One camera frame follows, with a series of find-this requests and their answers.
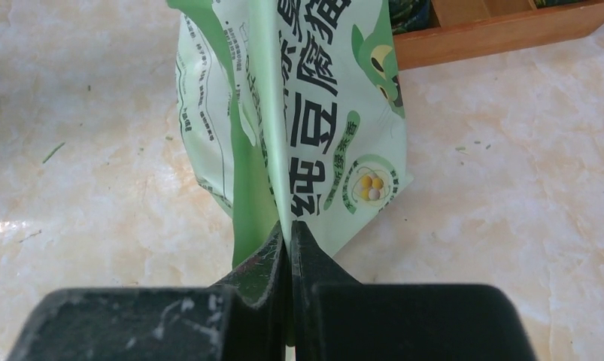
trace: circular logo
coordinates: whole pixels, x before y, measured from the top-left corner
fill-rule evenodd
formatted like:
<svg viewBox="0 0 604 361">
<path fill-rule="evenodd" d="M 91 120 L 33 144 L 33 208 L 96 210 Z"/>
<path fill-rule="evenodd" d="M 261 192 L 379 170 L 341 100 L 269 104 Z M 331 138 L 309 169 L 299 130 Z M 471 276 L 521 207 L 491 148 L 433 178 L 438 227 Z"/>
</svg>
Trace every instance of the circular logo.
<svg viewBox="0 0 604 361">
<path fill-rule="evenodd" d="M 353 174 L 355 182 L 351 186 L 353 202 L 365 202 L 373 207 L 386 203 L 390 197 L 390 177 L 383 169 L 361 167 Z"/>
</svg>

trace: cat litter bag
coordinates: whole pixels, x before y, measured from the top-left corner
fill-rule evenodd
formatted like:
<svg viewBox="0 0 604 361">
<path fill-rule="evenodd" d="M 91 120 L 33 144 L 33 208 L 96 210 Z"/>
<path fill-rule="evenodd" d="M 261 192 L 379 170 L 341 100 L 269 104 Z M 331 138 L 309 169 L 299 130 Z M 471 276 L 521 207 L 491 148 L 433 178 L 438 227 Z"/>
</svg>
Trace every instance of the cat litter bag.
<svg viewBox="0 0 604 361">
<path fill-rule="evenodd" d="M 233 266 L 280 221 L 333 256 L 411 177 L 387 0 L 168 0 L 184 146 L 233 218 Z"/>
</svg>

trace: wooden edge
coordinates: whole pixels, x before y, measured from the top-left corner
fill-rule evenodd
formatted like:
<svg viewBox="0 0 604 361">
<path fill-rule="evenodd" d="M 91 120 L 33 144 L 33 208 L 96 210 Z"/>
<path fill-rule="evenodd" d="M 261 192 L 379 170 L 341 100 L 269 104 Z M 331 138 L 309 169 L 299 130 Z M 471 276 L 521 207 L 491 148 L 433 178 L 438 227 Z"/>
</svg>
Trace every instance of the wooden edge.
<svg viewBox="0 0 604 361">
<path fill-rule="evenodd" d="M 441 32 L 445 32 L 447 34 L 455 33 L 455 32 L 464 32 L 467 31 L 468 28 L 474 28 L 479 26 L 489 26 L 497 23 L 513 23 L 523 19 L 530 19 L 534 17 L 546 17 L 550 16 L 554 13 L 560 13 L 576 8 L 587 8 L 590 6 L 597 6 L 604 4 L 604 0 L 589 0 L 585 3 L 575 3 L 570 5 L 561 5 L 561 6 L 553 6 L 549 8 L 536 9 L 535 11 L 525 11 L 523 13 L 504 15 L 502 17 L 493 17 L 486 20 L 478 20 L 473 23 L 468 24 L 459 24 L 455 26 L 442 26 L 439 28 L 430 28 L 421 30 L 418 32 L 406 32 L 405 34 L 394 35 L 393 40 L 395 41 L 395 46 L 397 46 L 398 41 L 410 40 L 413 38 L 427 38 L 429 36 L 438 35 Z"/>
<path fill-rule="evenodd" d="M 521 39 L 515 38 L 511 41 L 501 43 L 498 47 L 476 47 L 468 50 L 464 49 L 463 51 L 457 51 L 456 53 L 450 54 L 431 53 L 429 56 L 424 56 L 422 59 L 420 59 L 419 56 L 402 57 L 402 53 L 405 53 L 405 51 L 402 49 L 409 49 L 411 46 L 423 47 L 428 45 L 430 41 L 437 41 L 439 44 L 441 44 L 443 41 L 446 41 L 448 37 L 458 38 L 459 34 L 477 31 L 483 32 L 490 28 L 499 29 L 499 27 L 504 26 L 504 24 L 505 26 L 516 26 L 516 22 L 529 23 L 534 21 L 543 21 L 542 18 L 544 17 L 552 18 L 558 16 L 557 13 L 565 14 L 567 11 L 582 10 L 584 8 L 587 8 L 589 11 L 601 11 L 604 13 L 604 0 L 589 0 L 587 3 L 577 3 L 572 5 L 562 5 L 559 7 L 543 8 L 534 11 L 525 11 L 519 14 L 511 14 L 488 20 L 480 20 L 470 24 L 426 29 L 420 32 L 396 35 L 394 37 L 394 43 L 395 48 L 397 49 L 397 61 L 399 63 L 399 69 L 404 70 L 420 66 L 441 64 L 444 62 L 451 62 L 461 59 L 470 59 L 476 56 L 485 56 L 504 51 L 519 50 L 528 47 L 551 44 L 574 38 L 582 38 L 598 29 L 604 23 L 604 19 L 599 18 L 592 26 L 586 26 L 577 32 L 567 32 L 564 36 L 556 36 L 556 34 L 554 34 L 539 37 L 534 39 L 534 42 L 522 41 Z"/>
</svg>

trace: green debris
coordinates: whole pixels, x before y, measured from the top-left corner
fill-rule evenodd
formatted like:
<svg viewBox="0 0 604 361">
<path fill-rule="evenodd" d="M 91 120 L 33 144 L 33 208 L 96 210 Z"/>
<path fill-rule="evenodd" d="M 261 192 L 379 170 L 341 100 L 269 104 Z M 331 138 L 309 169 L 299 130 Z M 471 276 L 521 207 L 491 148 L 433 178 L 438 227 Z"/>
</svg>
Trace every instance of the green debris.
<svg viewBox="0 0 604 361">
<path fill-rule="evenodd" d="M 55 147 L 48 156 L 45 157 L 45 159 L 43 159 L 43 164 L 47 162 L 47 160 L 49 160 L 49 158 L 51 158 L 51 156 L 58 151 L 58 149 L 62 148 L 62 146 L 65 145 L 65 142 L 62 142 L 60 144 L 58 144 L 58 147 Z"/>
</svg>

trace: green plastic bag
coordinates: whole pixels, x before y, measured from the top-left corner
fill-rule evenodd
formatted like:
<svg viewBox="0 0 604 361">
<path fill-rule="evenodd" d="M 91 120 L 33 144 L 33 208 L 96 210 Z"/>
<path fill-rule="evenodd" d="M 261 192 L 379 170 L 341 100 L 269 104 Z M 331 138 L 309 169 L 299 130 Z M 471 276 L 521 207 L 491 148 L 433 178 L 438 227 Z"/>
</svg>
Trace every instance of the green plastic bag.
<svg viewBox="0 0 604 361">
<path fill-rule="evenodd" d="M 182 139 L 233 218 L 233 266 L 278 220 L 334 255 L 411 180 L 387 0 L 168 4 Z"/>
</svg>

